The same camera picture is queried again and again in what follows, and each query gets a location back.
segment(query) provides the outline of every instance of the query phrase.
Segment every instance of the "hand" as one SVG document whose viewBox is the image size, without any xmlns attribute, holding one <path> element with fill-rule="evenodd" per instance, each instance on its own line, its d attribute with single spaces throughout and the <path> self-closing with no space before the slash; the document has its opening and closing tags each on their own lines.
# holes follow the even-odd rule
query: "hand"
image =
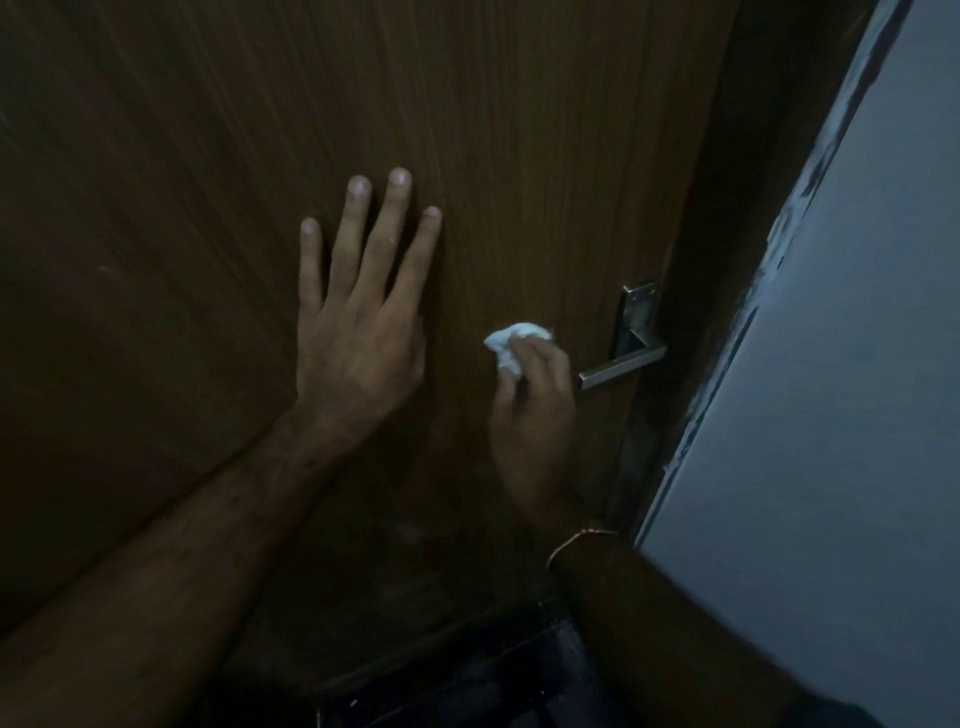
<svg viewBox="0 0 960 728">
<path fill-rule="evenodd" d="M 320 226 L 312 218 L 300 226 L 295 410 L 337 452 L 359 445 L 423 380 L 425 341 L 417 309 L 440 235 L 436 207 L 423 212 L 385 297 L 412 184 L 405 169 L 390 173 L 383 207 L 362 249 L 371 184 L 364 177 L 350 180 L 325 299 Z"/>
<path fill-rule="evenodd" d="M 527 520 L 554 539 L 566 538 L 594 523 L 564 480 L 576 416 L 570 362 L 557 346 L 537 336 L 514 337 L 510 346 L 529 388 L 525 400 L 517 400 L 516 376 L 499 371 L 490 419 L 493 462 Z"/>
</svg>

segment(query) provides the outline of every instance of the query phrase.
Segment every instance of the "forearm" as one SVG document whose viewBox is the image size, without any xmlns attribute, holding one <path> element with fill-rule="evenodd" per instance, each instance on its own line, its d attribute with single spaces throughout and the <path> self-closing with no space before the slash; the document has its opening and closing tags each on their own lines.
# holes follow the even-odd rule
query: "forearm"
<svg viewBox="0 0 960 728">
<path fill-rule="evenodd" d="M 333 457 L 297 412 L 0 643 L 0 722 L 165 725 L 222 659 Z M 302 452 L 310 452 L 312 459 Z"/>
<path fill-rule="evenodd" d="M 613 536 L 577 539 L 553 571 L 601 669 L 654 725 L 772 728 L 802 694 Z"/>
</svg>

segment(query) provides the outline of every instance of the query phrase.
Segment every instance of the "left hand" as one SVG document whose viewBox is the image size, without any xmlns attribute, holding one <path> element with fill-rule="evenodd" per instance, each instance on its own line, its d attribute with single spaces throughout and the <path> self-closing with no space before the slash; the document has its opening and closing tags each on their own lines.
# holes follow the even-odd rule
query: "left hand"
<svg viewBox="0 0 960 728">
<path fill-rule="evenodd" d="M 418 307 L 440 235 L 436 207 L 423 212 L 394 287 L 385 295 L 412 185 L 405 169 L 390 173 L 364 249 L 372 188 L 365 177 L 350 180 L 325 297 L 320 226 L 312 218 L 300 226 L 295 410 L 306 428 L 319 429 L 324 444 L 337 452 L 358 446 L 423 380 L 425 341 Z"/>
</svg>

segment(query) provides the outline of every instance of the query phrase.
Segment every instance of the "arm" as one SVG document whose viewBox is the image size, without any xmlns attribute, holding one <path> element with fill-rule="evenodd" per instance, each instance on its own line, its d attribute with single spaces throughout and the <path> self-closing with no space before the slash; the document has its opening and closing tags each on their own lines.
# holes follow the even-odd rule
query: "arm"
<svg viewBox="0 0 960 728">
<path fill-rule="evenodd" d="M 501 371 L 491 444 L 507 492 L 554 546 L 599 521 L 564 487 L 575 405 L 566 355 L 515 339 L 528 380 Z M 587 534 L 554 559 L 561 592 L 604 674 L 654 725 L 773 728 L 804 694 L 614 536 Z"/>
<path fill-rule="evenodd" d="M 189 705 L 309 514 L 324 471 L 422 379 L 417 307 L 436 208 L 384 298 L 410 187 L 410 174 L 395 170 L 361 265 L 371 186 L 350 182 L 325 300 L 319 226 L 303 221 L 295 406 L 0 643 L 0 723 L 159 726 Z"/>
</svg>

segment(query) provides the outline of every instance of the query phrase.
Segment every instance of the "lever handle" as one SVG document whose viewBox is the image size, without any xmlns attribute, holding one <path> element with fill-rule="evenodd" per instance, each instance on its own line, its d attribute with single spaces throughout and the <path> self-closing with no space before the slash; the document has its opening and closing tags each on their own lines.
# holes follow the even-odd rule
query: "lever handle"
<svg viewBox="0 0 960 728">
<path fill-rule="evenodd" d="M 581 372 L 578 376 L 581 390 L 595 387 L 615 376 L 625 375 L 663 359 L 666 355 L 666 344 L 650 329 L 656 292 L 655 283 L 636 287 L 624 286 L 617 317 L 613 359 Z"/>
</svg>

